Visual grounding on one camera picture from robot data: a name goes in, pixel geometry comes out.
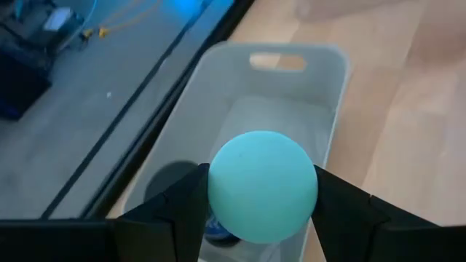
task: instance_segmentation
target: black strip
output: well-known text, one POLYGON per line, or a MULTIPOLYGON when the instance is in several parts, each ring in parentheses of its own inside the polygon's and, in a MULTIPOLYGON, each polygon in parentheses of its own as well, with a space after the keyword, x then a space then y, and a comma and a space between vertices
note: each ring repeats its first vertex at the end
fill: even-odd
POLYGON ((124 191, 127 184, 143 164, 149 154, 155 140, 160 134, 167 118, 176 104, 180 94, 183 92, 192 71, 204 52, 220 41, 227 40, 244 14, 249 10, 254 0, 239 0, 233 3, 228 12, 222 17, 216 28, 204 44, 197 51, 180 79, 173 85, 167 94, 164 103, 154 112, 144 125, 140 135, 135 139, 128 149, 122 161, 118 163, 108 180, 103 184, 101 190, 95 195, 81 215, 81 218, 105 218, 124 191))
POLYGON ((150 72, 147 74, 144 80, 139 84, 139 87, 136 89, 133 95, 131 95, 130 99, 125 103, 123 108, 116 115, 115 119, 107 127, 106 131, 102 134, 102 136, 99 138, 97 143, 92 147, 89 154, 86 155, 86 157, 83 159, 81 164, 74 171, 73 175, 68 179, 68 181, 66 181, 65 185, 61 188, 61 190, 58 192, 58 194, 49 204, 47 209, 42 213, 41 219, 48 219, 51 216, 51 214, 55 211, 57 206, 60 204, 63 198, 65 198, 66 194, 70 191, 70 189, 73 187, 75 182, 78 181, 79 177, 86 170, 89 163, 94 159, 95 155, 97 155, 99 150, 102 148, 103 144, 108 140, 112 132, 121 122, 125 114, 130 110, 133 103, 139 98, 139 95, 147 87, 147 84, 149 84, 152 78, 154 78, 154 76, 157 74, 158 70, 160 69, 164 61, 167 59, 167 57, 169 57, 172 54, 173 50, 180 44, 183 37, 186 35, 189 29, 191 29, 191 27, 197 22, 197 20, 199 20, 199 18, 202 16, 202 14, 207 9, 207 7, 210 5, 211 2, 212 1, 209 1, 208 3, 202 5, 202 8, 200 9, 200 11, 194 14, 193 17, 189 19, 188 23, 181 29, 180 33, 175 37, 173 42, 170 44, 167 50, 165 50, 165 52, 160 57, 160 59, 157 61, 157 63, 154 65, 154 67, 150 70, 150 72))

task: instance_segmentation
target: wooden floor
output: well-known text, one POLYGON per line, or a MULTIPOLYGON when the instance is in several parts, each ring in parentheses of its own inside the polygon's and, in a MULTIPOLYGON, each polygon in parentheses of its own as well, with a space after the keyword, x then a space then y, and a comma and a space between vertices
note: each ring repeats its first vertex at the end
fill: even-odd
MULTIPOLYGON (((330 43, 352 64, 327 169, 466 224, 466 1, 256 0, 231 38, 330 43)), ((315 234, 306 261, 322 261, 315 234)))

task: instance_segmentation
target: white plastic bin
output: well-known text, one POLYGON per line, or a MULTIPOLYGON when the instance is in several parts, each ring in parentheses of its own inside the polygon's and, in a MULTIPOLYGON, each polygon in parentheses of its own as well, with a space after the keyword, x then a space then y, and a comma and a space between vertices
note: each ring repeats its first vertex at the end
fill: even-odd
MULTIPOLYGON (((174 162, 210 162, 233 137, 272 130, 299 143, 325 167, 348 77, 348 62, 335 47, 308 44, 233 44, 211 48, 201 59, 140 174, 125 211, 141 204, 154 174, 174 162), (298 55, 300 71, 257 69, 256 53, 298 55)), ((281 243, 241 241, 228 248, 202 244, 207 262, 299 261, 307 226, 281 243)))

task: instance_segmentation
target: ball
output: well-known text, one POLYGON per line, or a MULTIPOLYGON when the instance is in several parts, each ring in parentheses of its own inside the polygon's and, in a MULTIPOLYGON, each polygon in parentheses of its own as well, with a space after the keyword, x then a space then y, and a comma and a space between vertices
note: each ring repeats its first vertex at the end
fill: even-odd
POLYGON ((208 197, 220 224, 258 244, 291 237, 317 201, 317 175, 304 149, 270 131, 231 139, 209 169, 208 197))

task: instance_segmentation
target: handle cutout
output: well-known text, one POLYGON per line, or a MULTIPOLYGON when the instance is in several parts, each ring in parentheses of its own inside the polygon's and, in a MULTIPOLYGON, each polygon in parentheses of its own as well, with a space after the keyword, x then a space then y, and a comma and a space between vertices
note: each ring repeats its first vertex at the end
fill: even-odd
POLYGON ((257 70, 303 71, 307 63, 299 55, 271 52, 257 52, 249 57, 249 62, 257 70))

